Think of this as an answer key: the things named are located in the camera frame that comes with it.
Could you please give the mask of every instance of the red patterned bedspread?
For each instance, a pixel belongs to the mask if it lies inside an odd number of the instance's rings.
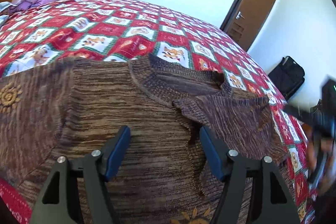
[[[275,128],[291,155],[288,168],[303,223],[307,206],[306,138],[297,120],[282,112],[283,96],[265,72],[218,28],[188,15],[137,0],[61,0],[13,14],[0,29],[0,77],[80,56],[126,62],[149,52],[196,70],[223,72],[231,86],[268,95]],[[30,210],[0,180],[0,196],[20,223]]]

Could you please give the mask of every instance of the black suitcase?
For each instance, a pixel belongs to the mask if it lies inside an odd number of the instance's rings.
[[[304,69],[290,56],[282,58],[268,77],[281,92],[286,101],[302,86],[305,81]]]

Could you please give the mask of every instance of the knit sweater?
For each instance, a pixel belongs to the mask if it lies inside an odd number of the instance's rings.
[[[99,149],[125,124],[131,143],[117,176],[107,183],[121,222],[169,223],[186,214],[211,219],[218,198],[201,195],[197,177],[205,156],[198,147],[199,157],[191,160],[193,135],[185,125],[194,125],[172,101],[241,94],[223,74],[189,70],[152,55],[128,63],[63,59],[3,78],[0,90],[2,176],[31,207],[59,156],[73,159]],[[89,223],[84,191],[80,180]]]

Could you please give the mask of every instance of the door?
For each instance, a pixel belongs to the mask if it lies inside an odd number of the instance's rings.
[[[274,2],[275,0],[235,0],[221,30],[247,51],[268,17]]]

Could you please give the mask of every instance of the screw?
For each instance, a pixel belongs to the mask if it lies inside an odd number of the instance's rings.
[[[98,156],[100,156],[100,154],[101,154],[101,152],[100,152],[100,150],[98,150],[98,149],[93,150],[93,151],[91,152],[91,155],[94,156],[94,157],[98,157]]]
[[[65,162],[66,159],[67,159],[66,157],[64,157],[64,156],[60,156],[60,157],[57,159],[57,162],[58,162],[59,164],[62,164],[62,163]]]
[[[231,150],[229,150],[229,155],[231,157],[237,157],[238,156],[238,151],[234,150],[234,149],[231,149]]]
[[[268,164],[270,164],[272,162],[272,158],[270,156],[266,156],[264,157],[264,161]]]

